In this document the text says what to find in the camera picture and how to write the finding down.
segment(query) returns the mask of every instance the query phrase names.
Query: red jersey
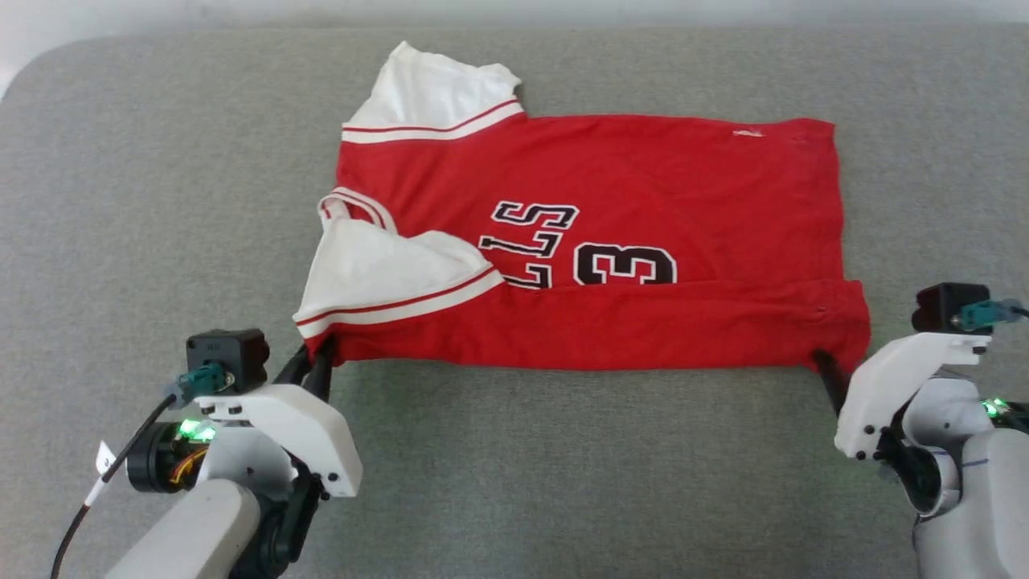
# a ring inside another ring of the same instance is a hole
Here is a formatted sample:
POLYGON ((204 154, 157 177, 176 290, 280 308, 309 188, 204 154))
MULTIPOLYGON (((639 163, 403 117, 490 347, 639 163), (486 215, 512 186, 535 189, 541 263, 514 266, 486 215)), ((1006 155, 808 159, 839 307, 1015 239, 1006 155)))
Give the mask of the red jersey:
POLYGON ((336 363, 808 364, 868 343, 832 125, 528 116, 520 80, 401 43, 344 123, 294 317, 336 363))

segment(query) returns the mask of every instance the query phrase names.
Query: green led light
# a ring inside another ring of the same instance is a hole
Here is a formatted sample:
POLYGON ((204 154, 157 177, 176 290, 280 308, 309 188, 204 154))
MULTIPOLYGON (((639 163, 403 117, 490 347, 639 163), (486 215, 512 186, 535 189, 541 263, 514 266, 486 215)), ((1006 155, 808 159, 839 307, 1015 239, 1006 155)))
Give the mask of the green led light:
POLYGON ((182 421, 182 424, 179 425, 179 434, 182 436, 189 436, 197 431, 197 427, 199 426, 200 423, 197 421, 182 421))
POLYGON ((203 432, 201 432, 200 434, 193 435, 190 438, 191 438, 191 440, 196 440, 198 442, 211 442, 212 440, 214 440, 214 434, 215 434, 214 433, 214 429, 208 428, 208 429, 204 429, 203 432))

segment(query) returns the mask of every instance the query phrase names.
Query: red stripe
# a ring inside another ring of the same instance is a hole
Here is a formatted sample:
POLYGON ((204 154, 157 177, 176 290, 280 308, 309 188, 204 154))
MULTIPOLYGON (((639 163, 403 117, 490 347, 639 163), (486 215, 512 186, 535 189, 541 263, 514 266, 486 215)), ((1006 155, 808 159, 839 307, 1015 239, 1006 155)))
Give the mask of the red stripe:
POLYGON ((355 208, 360 209, 365 213, 367 213, 368 216, 371 217, 372 221, 375 220, 376 217, 379 217, 379 226, 382 228, 386 228, 386 219, 383 218, 383 214, 379 212, 379 209, 376 208, 375 205, 368 203, 367 201, 358 198, 356 196, 351 196, 350 194, 347 194, 346 192, 340 190, 333 190, 332 194, 342 196, 343 197, 342 201, 344 203, 350 201, 351 205, 353 205, 355 208))
POLYGON ((323 318, 327 318, 329 316, 336 315, 336 314, 364 314, 364 313, 368 313, 368 312, 379 312, 379 311, 387 311, 387 310, 392 310, 392 309, 398 309, 400 306, 406 306, 407 304, 414 304, 414 303, 417 303, 417 302, 424 302, 425 300, 431 300, 433 298, 438 298, 439 296, 443 296, 443 295, 450 294, 452 292, 457 292, 458 289, 460 289, 462 287, 467 287, 468 285, 471 285, 472 283, 478 281, 480 279, 483 279, 484 277, 486 277, 487 275, 489 275, 490 273, 492 273, 493 270, 495 270, 495 268, 496 267, 490 266, 490 268, 484 270, 483 273, 476 275, 475 277, 472 277, 468 281, 465 281, 464 283, 461 283, 460 285, 455 285, 454 287, 448 287, 447 289, 441 289, 441 291, 436 292, 435 294, 429 294, 427 296, 419 296, 418 298, 412 298, 410 300, 404 300, 402 302, 394 302, 392 304, 384 304, 384 305, 381 305, 381 306, 368 306, 366 309, 355 309, 355 310, 329 311, 329 312, 320 314, 320 315, 318 315, 318 316, 316 316, 314 318, 309 318, 307 320, 301 320, 300 322, 297 322, 296 325, 297 326, 307 326, 308 324, 311 324, 312 322, 318 322, 319 320, 321 320, 323 318))
POLYGON ((346 126, 346 125, 344 125, 343 130, 344 131, 353 131, 355 133, 388 133, 390 131, 431 131, 433 133, 450 133, 451 131, 456 131, 456 130, 460 129, 461 126, 464 126, 465 124, 467 124, 468 122, 471 122, 472 120, 477 120, 477 119, 486 116, 487 114, 493 112, 494 110, 497 110, 498 108, 503 108, 503 107, 505 107, 505 106, 507 106, 507 105, 509 105, 511 103, 517 103, 517 102, 518 102, 518 99, 511 99, 511 100, 509 100, 507 102, 502 102, 502 103, 498 104, 497 106, 495 106, 493 108, 489 108, 489 109, 487 109, 487 110, 485 110, 485 111, 476 114, 475 116, 472 116, 471 118, 465 120, 464 122, 461 122, 460 124, 455 124, 455 125, 451 126, 450 129, 436 129, 434 126, 390 126, 388 129, 362 129, 362 128, 355 128, 355 126, 346 126))

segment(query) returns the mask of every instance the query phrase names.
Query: number 3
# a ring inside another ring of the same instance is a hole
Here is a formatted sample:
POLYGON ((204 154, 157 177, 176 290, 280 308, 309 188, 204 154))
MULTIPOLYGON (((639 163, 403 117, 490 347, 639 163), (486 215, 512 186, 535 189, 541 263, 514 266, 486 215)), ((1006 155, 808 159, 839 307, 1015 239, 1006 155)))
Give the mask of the number 3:
POLYGON ((575 248, 575 281, 581 285, 606 283, 607 276, 634 277, 640 283, 675 283, 675 259, 661 247, 581 243, 575 248), (649 270, 639 270, 640 263, 649 270))

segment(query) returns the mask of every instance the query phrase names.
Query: label tag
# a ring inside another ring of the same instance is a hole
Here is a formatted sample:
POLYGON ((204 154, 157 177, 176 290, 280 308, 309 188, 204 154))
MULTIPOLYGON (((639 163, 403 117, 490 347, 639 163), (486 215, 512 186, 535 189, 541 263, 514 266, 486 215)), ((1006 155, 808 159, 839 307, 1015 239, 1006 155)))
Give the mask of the label tag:
POLYGON ((107 443, 100 441, 100 450, 97 451, 97 472, 103 476, 107 472, 107 469, 111 468, 111 465, 114 464, 115 459, 114 453, 107 446, 107 443))

